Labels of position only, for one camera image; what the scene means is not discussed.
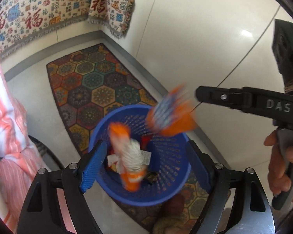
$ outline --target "metal screw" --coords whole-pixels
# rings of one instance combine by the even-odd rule
[[[249,173],[249,174],[254,174],[255,173],[255,171],[254,171],[254,169],[253,168],[247,168],[247,172]]]
[[[71,169],[71,170],[74,170],[77,168],[77,163],[71,163],[68,167]]]
[[[46,172],[46,169],[45,168],[40,168],[39,170],[38,170],[38,173],[39,174],[44,174]]]
[[[221,96],[220,96],[220,99],[221,99],[221,100],[225,100],[225,99],[227,99],[227,95],[226,95],[226,94],[221,95]]]
[[[216,169],[218,170],[222,170],[224,168],[224,165],[222,165],[221,163],[216,163],[215,164]]]

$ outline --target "patterned rug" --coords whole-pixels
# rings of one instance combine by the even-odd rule
[[[109,112],[124,105],[156,105],[155,99],[103,44],[50,62],[47,71],[60,116],[80,155],[88,152],[92,131]],[[191,229],[208,194],[193,172],[181,194],[186,200],[184,223]],[[152,231],[161,205],[133,207],[116,203],[142,227]]]

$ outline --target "striped fabric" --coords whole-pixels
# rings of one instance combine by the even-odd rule
[[[46,167],[29,139],[24,107],[12,97],[0,68],[0,218],[16,233],[27,191],[41,167]],[[76,233],[63,190],[58,190],[67,230]]]

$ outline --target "blue foam pad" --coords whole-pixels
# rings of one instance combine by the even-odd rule
[[[88,165],[86,166],[84,172],[82,173],[82,179],[80,184],[80,190],[85,193],[87,189],[93,186],[93,183],[96,180],[96,176],[99,173],[99,170],[102,166],[107,154],[107,143],[102,142],[101,145],[97,148],[94,155],[90,159]]]

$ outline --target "fringe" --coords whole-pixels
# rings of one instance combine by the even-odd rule
[[[20,47],[28,44],[29,42],[42,37],[43,35],[46,35],[50,32],[59,30],[65,26],[69,26],[73,23],[78,23],[81,21],[85,21],[87,19],[88,15],[82,15],[82,16],[78,16],[78,18],[71,18],[71,19],[67,19],[65,21],[62,21],[60,23],[58,23],[56,26],[48,26],[45,29],[40,30],[38,33],[33,33],[32,35],[20,40],[19,43],[15,43],[14,45],[10,46],[9,48],[7,48],[6,50],[4,50],[3,52],[0,53],[0,60],[4,60],[6,57],[8,57],[10,54],[14,53],[17,49],[19,49]]]
[[[90,17],[89,16],[88,17],[88,23],[106,26],[110,30],[110,32],[113,35],[113,37],[115,37],[118,40],[122,37],[120,32],[115,31],[112,28],[112,26],[107,21],[105,21],[103,19],[99,19],[99,18],[96,18],[96,17]]]
[[[135,0],[129,0],[127,8],[126,8],[125,21],[124,21],[122,31],[121,31],[122,35],[126,35],[128,29],[129,29],[131,16],[134,11],[134,5],[135,5]]]

